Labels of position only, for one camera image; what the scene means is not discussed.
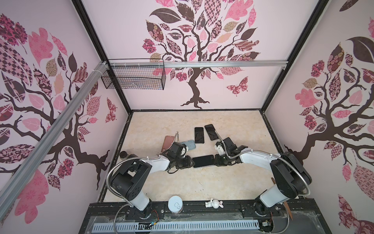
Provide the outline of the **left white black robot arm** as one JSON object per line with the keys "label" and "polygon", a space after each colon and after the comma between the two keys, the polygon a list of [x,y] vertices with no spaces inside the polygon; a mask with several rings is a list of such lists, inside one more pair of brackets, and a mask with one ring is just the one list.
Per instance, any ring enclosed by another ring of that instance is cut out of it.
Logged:
{"label": "left white black robot arm", "polygon": [[140,212],[149,212],[152,202],[142,191],[148,176],[173,168],[178,171],[193,167],[195,163],[187,152],[195,148],[195,145],[190,146],[179,142],[177,132],[169,148],[156,157],[141,158],[132,154],[115,165],[106,177],[106,187],[113,195],[123,199],[131,207]]}

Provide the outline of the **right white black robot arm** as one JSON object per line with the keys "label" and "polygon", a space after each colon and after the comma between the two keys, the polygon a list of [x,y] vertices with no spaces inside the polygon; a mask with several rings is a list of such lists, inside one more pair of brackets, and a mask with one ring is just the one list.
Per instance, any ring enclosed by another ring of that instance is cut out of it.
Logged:
{"label": "right white black robot arm", "polygon": [[216,166],[232,166],[245,163],[259,166],[272,172],[275,185],[261,193],[254,203],[258,213],[273,206],[294,199],[308,196],[312,178],[299,160],[291,153],[271,154],[253,150],[247,146],[236,146],[230,138],[220,139],[215,144],[218,154]]}

